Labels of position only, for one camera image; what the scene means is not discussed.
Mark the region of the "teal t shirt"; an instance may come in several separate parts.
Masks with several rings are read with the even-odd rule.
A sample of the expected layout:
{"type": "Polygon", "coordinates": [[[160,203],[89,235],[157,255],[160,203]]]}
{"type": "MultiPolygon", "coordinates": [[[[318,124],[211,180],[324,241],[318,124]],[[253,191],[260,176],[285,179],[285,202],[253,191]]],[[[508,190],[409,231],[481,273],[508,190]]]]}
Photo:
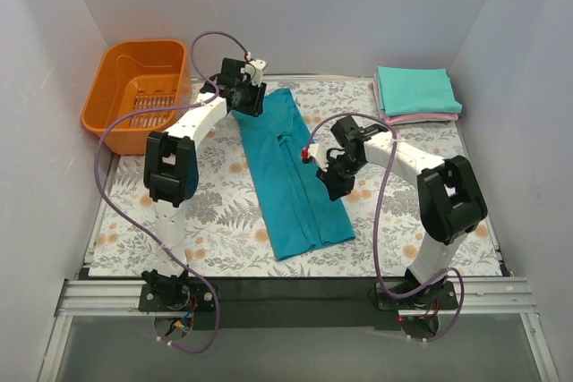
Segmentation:
{"type": "Polygon", "coordinates": [[[301,161],[310,132],[291,91],[270,92],[257,117],[234,117],[275,258],[353,240],[343,203],[330,200],[316,168],[301,161]]]}

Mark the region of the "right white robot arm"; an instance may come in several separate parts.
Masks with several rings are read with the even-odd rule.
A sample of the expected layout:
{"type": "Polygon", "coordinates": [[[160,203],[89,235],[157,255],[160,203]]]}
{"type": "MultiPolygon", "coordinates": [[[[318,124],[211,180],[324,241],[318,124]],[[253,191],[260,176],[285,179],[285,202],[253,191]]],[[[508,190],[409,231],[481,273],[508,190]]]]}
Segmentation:
{"type": "Polygon", "coordinates": [[[395,303],[427,296],[444,283],[460,244],[488,215],[474,169],[463,156],[444,158],[399,141],[397,132],[381,119],[362,127],[358,116],[331,116],[337,146],[326,149],[310,137],[301,159],[318,167],[317,176],[331,200],[347,196],[357,173],[367,165],[384,168],[383,185],[395,174],[415,188],[424,229],[421,248],[402,283],[393,288],[382,279],[378,283],[383,296],[395,303]]]}

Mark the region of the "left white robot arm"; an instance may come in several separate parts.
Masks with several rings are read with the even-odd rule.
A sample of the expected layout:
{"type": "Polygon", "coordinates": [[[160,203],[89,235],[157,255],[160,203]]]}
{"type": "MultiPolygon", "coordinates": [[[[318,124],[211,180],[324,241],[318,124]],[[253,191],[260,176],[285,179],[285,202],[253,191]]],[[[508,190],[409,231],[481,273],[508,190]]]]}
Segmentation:
{"type": "Polygon", "coordinates": [[[220,72],[200,89],[198,106],[147,138],[143,182],[154,202],[155,235],[161,244],[153,269],[142,278],[148,297],[167,309],[185,309],[192,297],[189,273],[176,262],[185,257],[186,211],[199,184],[198,147],[229,112],[253,117],[262,113],[266,67],[261,59],[225,58],[220,72]]]}

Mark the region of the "folded pink shirt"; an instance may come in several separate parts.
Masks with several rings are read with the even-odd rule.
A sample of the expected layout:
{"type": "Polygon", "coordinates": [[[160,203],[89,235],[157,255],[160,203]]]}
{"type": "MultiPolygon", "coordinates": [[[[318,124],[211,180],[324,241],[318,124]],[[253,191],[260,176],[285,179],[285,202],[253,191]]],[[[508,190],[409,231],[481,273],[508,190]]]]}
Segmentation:
{"type": "Polygon", "coordinates": [[[379,110],[380,118],[389,125],[431,123],[431,122],[447,123],[447,122],[455,122],[459,118],[459,114],[438,113],[438,112],[409,114],[409,115],[386,115],[384,107],[382,106],[381,85],[379,83],[379,76],[377,73],[374,74],[372,82],[372,91],[374,95],[374,101],[379,110]]]}

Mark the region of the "orange plastic basket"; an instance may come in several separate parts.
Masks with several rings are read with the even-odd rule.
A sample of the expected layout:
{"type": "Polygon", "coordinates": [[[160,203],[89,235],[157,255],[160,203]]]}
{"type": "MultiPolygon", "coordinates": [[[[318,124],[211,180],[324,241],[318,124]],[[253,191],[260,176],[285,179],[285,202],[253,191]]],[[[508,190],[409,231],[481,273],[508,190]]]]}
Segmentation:
{"type": "Polygon", "coordinates": [[[144,111],[190,103],[188,59],[186,45],[174,39],[132,40],[110,47],[84,104],[82,125],[101,136],[117,118],[137,111],[105,137],[105,145],[120,156],[144,154],[149,133],[164,131],[181,115],[144,111]]]}

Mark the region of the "folded mint green shirt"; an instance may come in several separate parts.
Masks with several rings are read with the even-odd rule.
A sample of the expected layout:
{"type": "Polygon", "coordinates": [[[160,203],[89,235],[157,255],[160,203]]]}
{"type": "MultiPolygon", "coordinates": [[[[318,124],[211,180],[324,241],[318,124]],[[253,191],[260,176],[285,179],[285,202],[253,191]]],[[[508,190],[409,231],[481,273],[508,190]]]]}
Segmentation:
{"type": "Polygon", "coordinates": [[[386,115],[462,112],[445,69],[379,66],[377,76],[381,108],[386,115]]]}

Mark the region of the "floral table mat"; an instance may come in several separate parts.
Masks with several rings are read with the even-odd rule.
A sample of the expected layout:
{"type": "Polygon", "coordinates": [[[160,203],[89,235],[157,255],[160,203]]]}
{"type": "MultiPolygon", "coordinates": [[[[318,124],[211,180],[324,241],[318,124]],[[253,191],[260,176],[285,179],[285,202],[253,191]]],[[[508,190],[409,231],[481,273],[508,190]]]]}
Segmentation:
{"type": "MultiPolygon", "coordinates": [[[[291,89],[309,130],[338,112],[377,114],[372,80],[278,81],[268,91],[291,89]]],[[[465,155],[454,123],[422,123],[398,129],[400,140],[442,157],[465,155]]],[[[374,276],[372,221],[383,169],[368,165],[342,201],[355,239],[277,261],[259,208],[235,119],[227,117],[200,145],[200,182],[186,212],[185,257],[204,276],[374,276]]],[[[142,183],[143,158],[121,157],[110,198],[153,229],[152,200],[142,183]]],[[[414,188],[392,174],[384,193],[379,253],[385,276],[402,276],[423,240],[414,188]]],[[[497,246],[483,221],[460,245],[451,265],[463,276],[501,276],[497,246]]],[[[151,270],[156,243],[106,208],[98,239],[86,257],[90,277],[139,277],[151,270]]]]}

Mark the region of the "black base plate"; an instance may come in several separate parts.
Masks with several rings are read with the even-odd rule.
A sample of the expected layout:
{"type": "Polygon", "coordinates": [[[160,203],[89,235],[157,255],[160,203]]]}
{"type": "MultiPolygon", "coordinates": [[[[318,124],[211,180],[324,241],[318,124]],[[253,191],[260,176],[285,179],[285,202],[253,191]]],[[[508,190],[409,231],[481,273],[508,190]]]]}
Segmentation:
{"type": "Polygon", "coordinates": [[[194,277],[145,276],[138,311],[187,315],[193,329],[374,327],[398,330],[399,313],[434,318],[455,310],[451,282],[396,302],[373,277],[194,277]]]}

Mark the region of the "aluminium frame rail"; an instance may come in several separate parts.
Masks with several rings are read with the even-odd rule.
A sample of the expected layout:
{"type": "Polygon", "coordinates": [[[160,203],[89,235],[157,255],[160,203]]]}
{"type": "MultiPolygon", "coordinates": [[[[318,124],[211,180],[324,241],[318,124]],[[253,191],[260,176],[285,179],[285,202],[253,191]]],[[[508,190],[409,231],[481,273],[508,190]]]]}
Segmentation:
{"type": "Polygon", "coordinates": [[[157,340],[173,317],[138,311],[140,280],[64,285],[39,373],[43,381],[556,381],[526,280],[471,277],[461,310],[398,330],[374,327],[195,330],[157,340]],[[212,338],[212,346],[193,354],[212,338]]]}

